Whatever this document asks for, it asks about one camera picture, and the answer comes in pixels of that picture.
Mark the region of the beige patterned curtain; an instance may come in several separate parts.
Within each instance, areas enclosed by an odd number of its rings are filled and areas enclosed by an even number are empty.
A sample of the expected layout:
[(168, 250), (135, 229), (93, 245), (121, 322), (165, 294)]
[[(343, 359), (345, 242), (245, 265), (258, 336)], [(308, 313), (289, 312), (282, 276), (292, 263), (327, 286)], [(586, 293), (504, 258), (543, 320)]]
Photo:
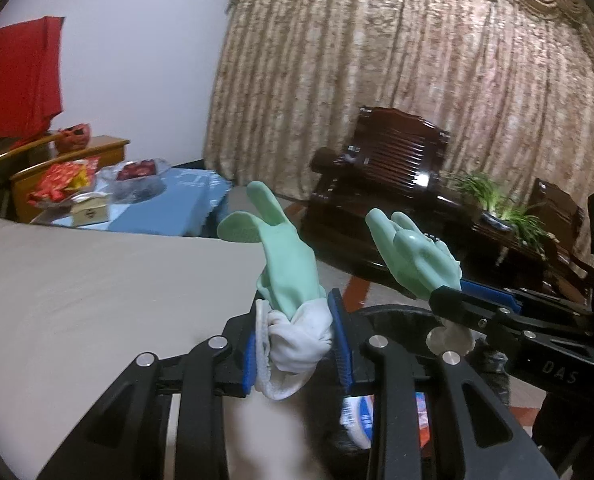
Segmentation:
[(449, 174), (515, 200), (532, 182), (594, 192), (594, 10), (588, 0), (231, 0), (204, 158), (239, 183), (305, 198), (318, 148), (361, 106), (448, 131)]

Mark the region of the white blue medicine box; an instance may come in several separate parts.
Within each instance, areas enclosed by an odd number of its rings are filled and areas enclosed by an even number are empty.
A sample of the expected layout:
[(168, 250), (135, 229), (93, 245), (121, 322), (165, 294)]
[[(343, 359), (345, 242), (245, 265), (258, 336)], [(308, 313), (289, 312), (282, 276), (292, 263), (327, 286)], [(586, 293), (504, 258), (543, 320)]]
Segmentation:
[(373, 408), (373, 396), (346, 396), (341, 404), (340, 425), (360, 450), (368, 450), (371, 447)]

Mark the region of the blue tablecloth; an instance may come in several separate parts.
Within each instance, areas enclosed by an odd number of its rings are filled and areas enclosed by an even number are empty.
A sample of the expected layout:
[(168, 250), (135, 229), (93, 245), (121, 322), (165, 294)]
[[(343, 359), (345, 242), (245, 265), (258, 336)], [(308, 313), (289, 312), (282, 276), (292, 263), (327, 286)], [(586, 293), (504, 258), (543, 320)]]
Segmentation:
[(133, 204), (111, 204), (109, 220), (84, 230), (163, 236), (216, 237), (229, 213), (232, 185), (211, 170), (170, 169), (163, 192)]

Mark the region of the wooden side cabinet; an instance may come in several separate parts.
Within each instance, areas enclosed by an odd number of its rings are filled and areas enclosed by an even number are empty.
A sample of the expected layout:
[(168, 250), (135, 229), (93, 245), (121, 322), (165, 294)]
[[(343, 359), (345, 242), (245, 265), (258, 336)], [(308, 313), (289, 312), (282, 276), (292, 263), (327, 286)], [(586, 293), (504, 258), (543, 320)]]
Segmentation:
[(17, 220), (21, 223), (29, 223), (40, 214), (40, 209), (31, 206), (27, 202), (27, 197), (50, 166), (86, 158), (97, 158), (99, 168), (112, 166), (122, 162), (126, 157), (126, 147), (129, 144), (129, 140), (114, 136), (92, 136), (85, 150), (55, 156), (14, 174), (10, 182), (12, 182), (12, 202)]

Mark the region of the green rubber glove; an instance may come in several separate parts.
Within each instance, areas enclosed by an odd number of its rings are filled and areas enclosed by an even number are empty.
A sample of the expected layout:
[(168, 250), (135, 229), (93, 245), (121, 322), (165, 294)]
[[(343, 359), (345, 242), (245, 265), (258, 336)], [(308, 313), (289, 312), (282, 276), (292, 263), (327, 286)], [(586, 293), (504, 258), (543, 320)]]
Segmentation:
[(282, 401), (309, 382), (334, 342), (333, 315), (320, 285), (317, 260), (262, 182), (246, 193), (257, 212), (235, 211), (218, 226), (221, 240), (262, 244), (265, 267), (255, 300), (255, 387)]
[[(390, 218), (373, 208), (365, 217), (374, 244), (395, 281), (424, 301), (443, 286), (461, 292), (460, 262), (439, 238), (424, 234), (406, 214), (395, 211)], [(453, 351), (466, 356), (475, 347), (472, 330), (442, 318), (426, 335), (429, 351), (440, 356)]]

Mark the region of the black trash bin with bag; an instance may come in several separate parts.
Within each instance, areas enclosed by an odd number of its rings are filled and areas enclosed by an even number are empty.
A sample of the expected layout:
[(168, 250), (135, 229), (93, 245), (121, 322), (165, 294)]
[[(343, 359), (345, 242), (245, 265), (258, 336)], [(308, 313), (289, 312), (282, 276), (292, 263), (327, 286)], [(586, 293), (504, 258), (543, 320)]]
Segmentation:
[[(416, 370), (416, 376), (427, 377), (431, 375), (431, 351), (426, 345), (426, 335), (440, 322), (431, 312), (413, 308), (410, 306), (399, 306), (399, 304), (382, 304), (382, 306), (370, 307), (355, 313), (367, 318), (372, 327), (373, 335), (385, 336), (389, 341), (401, 344), (407, 348), (409, 356), (414, 359), (411, 363), (412, 370)], [(506, 357), (497, 350), (492, 349), (483, 333), (472, 330), (475, 339), (474, 349), (465, 356), (466, 362), (472, 366), (483, 379), (485, 384), (497, 396), (504, 406), (509, 406), (510, 386), (509, 376), (506, 374)], [(424, 392), (428, 403), (429, 394)], [(335, 403), (340, 418), (341, 404), (347, 394), (343, 396), (337, 393)], [(348, 437), (348, 434), (340, 422), (336, 429), (332, 429), (333, 422), (327, 422), (329, 429), (325, 430), (324, 442), (326, 442), (326, 454), (332, 464), (342, 460), (351, 460), (359, 464), (367, 463), (369, 450), (360, 450)]]

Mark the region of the light wooden chair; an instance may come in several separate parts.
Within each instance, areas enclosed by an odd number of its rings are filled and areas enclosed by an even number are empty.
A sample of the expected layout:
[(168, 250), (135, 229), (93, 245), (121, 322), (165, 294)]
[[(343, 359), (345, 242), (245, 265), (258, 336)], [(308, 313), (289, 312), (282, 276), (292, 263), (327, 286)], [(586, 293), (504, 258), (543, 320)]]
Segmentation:
[(0, 218), (24, 221), (24, 205), (17, 206), (12, 177), (22, 170), (53, 157), (54, 142), (62, 137), (57, 131), (47, 131), (38, 140), (17, 145), (16, 139), (0, 139)]

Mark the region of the red snack bag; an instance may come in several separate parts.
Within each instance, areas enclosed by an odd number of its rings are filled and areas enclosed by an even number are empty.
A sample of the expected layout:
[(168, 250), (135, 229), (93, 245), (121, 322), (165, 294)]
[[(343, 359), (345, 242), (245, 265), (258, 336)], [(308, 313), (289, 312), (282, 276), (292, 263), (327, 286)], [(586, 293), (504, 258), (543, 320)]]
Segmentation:
[(60, 204), (78, 193), (93, 190), (98, 163), (98, 157), (90, 157), (50, 166), (28, 194), (27, 202), (33, 206)]

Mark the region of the beige tissue box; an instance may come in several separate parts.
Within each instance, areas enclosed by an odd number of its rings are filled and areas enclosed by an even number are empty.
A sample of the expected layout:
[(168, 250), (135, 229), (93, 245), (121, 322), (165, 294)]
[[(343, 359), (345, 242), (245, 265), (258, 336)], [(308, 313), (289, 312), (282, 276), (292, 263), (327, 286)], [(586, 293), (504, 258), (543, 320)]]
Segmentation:
[(106, 192), (88, 192), (74, 196), (70, 208), (71, 224), (93, 226), (109, 220), (110, 194)]

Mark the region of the green potted plant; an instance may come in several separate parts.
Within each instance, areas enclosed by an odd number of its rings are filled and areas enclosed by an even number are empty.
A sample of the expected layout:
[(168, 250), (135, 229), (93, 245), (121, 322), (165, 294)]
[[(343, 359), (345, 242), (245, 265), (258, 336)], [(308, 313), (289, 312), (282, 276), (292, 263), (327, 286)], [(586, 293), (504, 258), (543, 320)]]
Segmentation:
[(544, 251), (544, 241), (550, 238), (544, 229), (544, 222), (534, 214), (529, 214), (525, 206), (518, 205), (487, 174), (479, 171), (459, 172), (453, 174), (450, 181), (460, 193), (477, 200), (482, 206), (484, 217), (492, 220), (494, 226), (507, 226), (522, 246), (535, 252)]

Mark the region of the orange mesh trash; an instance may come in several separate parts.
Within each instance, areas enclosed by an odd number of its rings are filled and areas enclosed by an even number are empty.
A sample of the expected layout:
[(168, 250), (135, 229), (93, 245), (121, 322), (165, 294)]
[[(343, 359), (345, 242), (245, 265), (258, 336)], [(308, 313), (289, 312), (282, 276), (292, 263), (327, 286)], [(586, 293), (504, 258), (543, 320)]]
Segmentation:
[(431, 425), (429, 424), (427, 401), (424, 392), (415, 394), (417, 426), (419, 427), (419, 448), (423, 458), (431, 457)]

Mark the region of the glass fruit bowl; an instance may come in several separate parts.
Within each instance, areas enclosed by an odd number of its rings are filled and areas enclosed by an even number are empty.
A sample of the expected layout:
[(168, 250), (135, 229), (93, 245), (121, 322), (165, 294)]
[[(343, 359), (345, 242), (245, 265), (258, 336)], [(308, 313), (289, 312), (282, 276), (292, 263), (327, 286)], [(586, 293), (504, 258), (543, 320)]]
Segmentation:
[(118, 204), (133, 204), (161, 194), (166, 183), (163, 176), (171, 166), (163, 159), (151, 158), (136, 162), (119, 162), (99, 170), (103, 190)]

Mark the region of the dark wooden side table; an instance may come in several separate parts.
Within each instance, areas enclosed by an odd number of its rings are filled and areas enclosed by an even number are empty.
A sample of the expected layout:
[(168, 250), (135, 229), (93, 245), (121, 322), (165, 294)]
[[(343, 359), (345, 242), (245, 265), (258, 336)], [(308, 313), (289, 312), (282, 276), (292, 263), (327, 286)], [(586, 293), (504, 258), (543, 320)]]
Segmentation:
[(511, 231), (502, 232), (484, 220), (472, 224), (462, 258), (468, 280), (495, 288), (527, 289), (586, 304), (588, 292), (572, 271), (562, 271)]

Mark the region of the red cloth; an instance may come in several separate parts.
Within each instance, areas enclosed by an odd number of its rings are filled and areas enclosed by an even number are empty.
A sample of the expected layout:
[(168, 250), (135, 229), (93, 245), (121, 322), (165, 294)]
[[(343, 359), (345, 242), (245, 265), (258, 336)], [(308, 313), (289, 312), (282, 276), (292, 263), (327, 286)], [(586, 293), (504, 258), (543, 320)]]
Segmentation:
[(62, 113), (59, 53), (64, 19), (0, 28), (0, 139), (37, 138)]

